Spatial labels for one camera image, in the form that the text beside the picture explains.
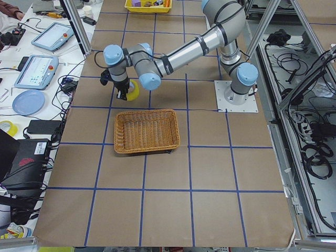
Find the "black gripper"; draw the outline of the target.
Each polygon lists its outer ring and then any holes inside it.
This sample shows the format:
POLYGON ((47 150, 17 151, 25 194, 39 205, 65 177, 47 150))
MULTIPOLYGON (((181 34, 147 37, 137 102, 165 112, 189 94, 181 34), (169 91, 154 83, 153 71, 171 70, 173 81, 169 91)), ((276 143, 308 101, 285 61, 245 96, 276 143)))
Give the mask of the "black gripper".
POLYGON ((109 81, 113 82, 114 87, 116 87, 118 90, 117 99, 127 101, 127 95, 130 88, 129 78, 125 77, 122 78, 122 80, 114 80, 110 75, 110 71, 106 69, 101 73, 100 83, 105 86, 109 81))

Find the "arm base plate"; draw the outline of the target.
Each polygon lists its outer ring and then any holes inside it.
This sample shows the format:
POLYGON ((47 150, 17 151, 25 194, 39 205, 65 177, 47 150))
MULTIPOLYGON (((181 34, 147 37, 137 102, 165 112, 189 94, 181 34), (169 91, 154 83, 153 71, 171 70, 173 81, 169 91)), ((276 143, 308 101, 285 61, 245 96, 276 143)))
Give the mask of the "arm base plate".
POLYGON ((231 89, 232 81, 215 80, 217 110, 228 113, 258 113, 252 88, 248 94, 239 95, 231 89))

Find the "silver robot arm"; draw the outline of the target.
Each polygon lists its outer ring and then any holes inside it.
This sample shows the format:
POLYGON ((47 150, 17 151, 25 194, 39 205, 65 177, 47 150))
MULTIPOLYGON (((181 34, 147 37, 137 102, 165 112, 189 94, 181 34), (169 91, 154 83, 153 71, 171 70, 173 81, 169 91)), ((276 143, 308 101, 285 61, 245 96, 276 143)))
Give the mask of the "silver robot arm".
POLYGON ((107 46, 103 51, 107 67, 101 73, 101 84, 113 82, 118 90, 118 98, 128 100, 128 67, 135 69, 144 89, 154 90, 160 86, 164 76, 214 49, 220 49, 220 64, 232 79, 230 86, 225 89, 224 98, 237 106, 244 104, 258 78, 257 68, 242 60, 236 44, 236 39, 245 26, 244 8, 238 1, 202 1, 202 11, 209 21, 210 29, 159 58, 154 58, 147 43, 129 48, 107 46))

